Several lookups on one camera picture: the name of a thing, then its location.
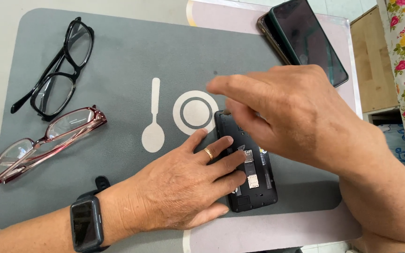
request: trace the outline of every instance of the eyeglass frame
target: eyeglass frame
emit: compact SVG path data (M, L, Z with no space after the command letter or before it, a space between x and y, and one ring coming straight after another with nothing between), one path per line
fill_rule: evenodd
M62 118L66 117L70 114L73 114L73 113L83 110L83 109L88 109L93 112L93 118L90 121L88 121L87 123L83 124L82 126L80 126L78 128L65 132L61 135L57 135L52 138L48 137L48 131L54 123L58 122L59 120L61 120ZM26 171L28 171L31 168L35 167L36 165L42 163L44 160L46 160L46 159L52 157L53 155L57 154L58 152L62 151L64 148L68 147L70 144L72 144L76 140L79 140L81 137L85 136L88 132L97 129L98 127L100 127L106 123L107 123L107 118L104 115L104 113L101 112L100 110L98 110L96 108L96 105L93 105L93 107L80 108L80 109L74 110L72 112L66 113L63 116L57 118L52 123L50 123L50 125L48 126L48 128L45 131L45 135L37 141L33 141L30 138L23 138L18 141L15 141L8 148L6 148L3 152L1 152L1 154L5 153L7 150L12 148L14 144L16 144L22 140L31 141L32 149L30 151L26 152L21 158L19 158L16 162L11 164L7 169L5 169L3 172L0 173L0 183L6 184L9 181L14 180L15 178L17 178L20 175L22 175L23 173L25 173ZM45 153L35 156L35 157L31 157L31 158L29 157L32 153L37 151L42 144L49 143L51 141L55 141L57 139L64 137L65 135L70 135L74 132L76 132L76 133L73 134L68 140L55 146L51 151L45 152Z
M74 94L74 91L76 89L76 81L77 78L80 76L82 69L85 67L85 65L87 64L90 55L92 53L93 50L93 43L94 43L94 31L90 26L85 25L82 21L81 17L77 17L75 18L73 21L70 22L70 25L68 26L67 32L65 33L65 39L64 39L64 46L62 47L62 49L59 50L59 53L54 57L54 59L51 61L51 63L48 65L48 67L46 68L46 70L43 72L42 76L40 77L40 79L38 80L38 82L36 83L36 85L34 86L34 88L31 89L31 91L29 93L27 93L24 97L22 97L19 101L15 102L12 107L10 108L10 113L14 114L16 112L19 111L19 109L26 103L26 101L31 98L30 100L30 104L31 107L38 113L39 116L41 116L42 120L50 122L51 120L53 120L55 117L57 117L62 111L63 109L67 106L67 104L69 103L69 101L71 100L71 97ZM78 36L77 38L75 38L74 40L71 41L71 45L73 43L75 43L82 35L79 35L77 32L79 30L76 30L77 28L79 28L79 26L76 26L75 29L73 29L75 24L79 24L81 26L83 26L90 34L90 48L89 51L87 53L87 56L85 58L85 60L82 62L81 65L77 65L74 60L72 59L70 52L68 50L68 46L70 43L70 39L73 39L75 36ZM64 60L67 60L70 65L74 68L74 73L73 74L68 74L68 73L64 73L64 72L59 72L60 67L62 66ZM50 74L48 74L53 67L56 66L56 68L54 69L54 71ZM46 113L44 113L43 110L43 106L45 103L43 103L40 105L41 108L37 108L36 105L36 98L37 95L40 93L41 89L48 83L51 83L54 81L54 77L55 76L64 76L68 79L71 80L71 82L73 83L72 87L71 87L71 91L68 94L65 102L62 104L61 107L59 107L59 109L57 109L57 111L51 115L48 115Z

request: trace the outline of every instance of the eyeglasses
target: eyeglasses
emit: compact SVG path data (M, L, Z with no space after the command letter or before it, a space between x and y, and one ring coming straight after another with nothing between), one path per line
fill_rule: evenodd
M56 119L38 141L25 138L15 142L0 154L0 183L15 179L105 123L106 117L94 105Z
M93 41L94 31L81 22L81 17L71 21L62 49L43 72L34 88L14 103L10 112L16 113L30 98L32 108L42 116L42 120L50 122L57 117L73 96L76 80L92 52ZM74 68L73 74L59 72L65 59Z

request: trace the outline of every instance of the gold ring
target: gold ring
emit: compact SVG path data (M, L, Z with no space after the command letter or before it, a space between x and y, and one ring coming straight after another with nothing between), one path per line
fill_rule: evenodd
M210 156L210 160L213 160L213 155L210 152L210 150L208 150L207 148L204 149L205 152L207 152L207 154Z

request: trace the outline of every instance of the black eyeglasses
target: black eyeglasses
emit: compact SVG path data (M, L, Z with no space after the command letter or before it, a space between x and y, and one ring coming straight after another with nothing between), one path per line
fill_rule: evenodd
M42 116L42 120L50 122L57 117L73 96L76 80L90 58L93 41L94 31L81 22L81 17L71 21L63 48L43 72L34 88L14 103L10 112L16 113L31 98L31 106ZM74 68L73 74L59 72L65 59Z

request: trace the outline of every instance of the smartwatch screen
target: smartwatch screen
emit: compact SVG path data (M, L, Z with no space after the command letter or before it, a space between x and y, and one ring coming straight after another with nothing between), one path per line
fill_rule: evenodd
M86 249L98 243L96 236L94 205L88 200L71 207L73 214L74 245L76 249Z

